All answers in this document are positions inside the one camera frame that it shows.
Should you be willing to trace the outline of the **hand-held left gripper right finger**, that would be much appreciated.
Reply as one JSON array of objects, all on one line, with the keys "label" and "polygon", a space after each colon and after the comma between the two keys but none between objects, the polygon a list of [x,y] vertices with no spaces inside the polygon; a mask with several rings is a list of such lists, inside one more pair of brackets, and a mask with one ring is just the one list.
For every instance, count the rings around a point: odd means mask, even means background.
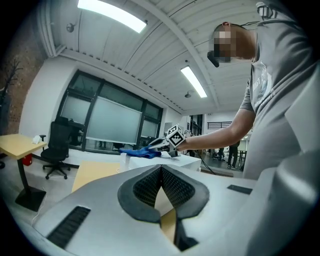
[{"label": "hand-held left gripper right finger", "polygon": [[209,189],[201,182],[168,165],[161,166],[161,186],[175,210],[174,245],[185,251],[198,244],[188,237],[182,221],[198,216],[209,201]]}]

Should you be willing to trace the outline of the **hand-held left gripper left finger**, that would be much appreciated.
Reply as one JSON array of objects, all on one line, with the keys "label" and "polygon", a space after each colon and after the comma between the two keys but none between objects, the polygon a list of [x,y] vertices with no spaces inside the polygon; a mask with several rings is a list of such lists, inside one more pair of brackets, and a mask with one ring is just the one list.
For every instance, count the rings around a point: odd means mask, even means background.
[{"label": "hand-held left gripper left finger", "polygon": [[117,191],[122,209],[137,221],[160,224],[160,212],[155,209],[162,186],[162,167],[154,165],[141,174],[126,180]]}]

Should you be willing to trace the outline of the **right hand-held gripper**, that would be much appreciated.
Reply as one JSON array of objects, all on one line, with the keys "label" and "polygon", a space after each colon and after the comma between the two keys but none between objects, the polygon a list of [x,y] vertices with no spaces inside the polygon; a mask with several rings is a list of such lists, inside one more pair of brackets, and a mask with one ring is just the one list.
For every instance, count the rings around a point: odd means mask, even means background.
[{"label": "right hand-held gripper", "polygon": [[177,147],[182,144],[186,139],[183,130],[178,124],[169,128],[164,133],[163,137],[158,137],[149,143],[149,151],[151,152],[164,152],[166,151],[171,158],[179,157],[181,154],[178,152]]}]

